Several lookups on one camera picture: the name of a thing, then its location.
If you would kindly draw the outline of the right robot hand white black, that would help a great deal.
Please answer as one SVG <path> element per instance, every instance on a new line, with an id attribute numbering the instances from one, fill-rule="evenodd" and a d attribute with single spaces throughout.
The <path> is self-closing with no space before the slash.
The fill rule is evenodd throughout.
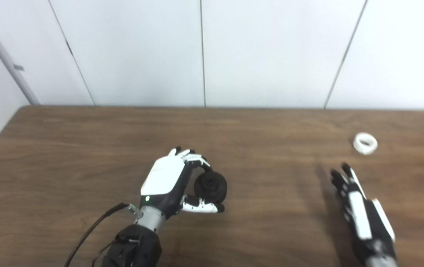
<path id="1" fill-rule="evenodd" d="M 395 267 L 395 233 L 377 199 L 368 199 L 353 168 L 341 164 L 343 172 L 332 169 L 331 182 L 350 228 L 357 260 L 365 267 Z"/>

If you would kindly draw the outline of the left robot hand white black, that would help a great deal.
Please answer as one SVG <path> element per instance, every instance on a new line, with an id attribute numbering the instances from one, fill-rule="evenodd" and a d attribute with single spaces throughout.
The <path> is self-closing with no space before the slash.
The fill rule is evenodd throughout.
<path id="1" fill-rule="evenodd" d="M 187 202 L 186 187 L 196 168 L 205 172 L 213 170 L 207 159 L 195 150 L 183 150 L 179 146 L 171 149 L 166 156 L 157 159 L 149 171 L 140 191 L 140 208 L 155 208 L 166 220 L 180 213 L 184 205 L 188 212 L 223 213 L 223 204 L 202 197 L 192 196 L 193 202 Z"/>

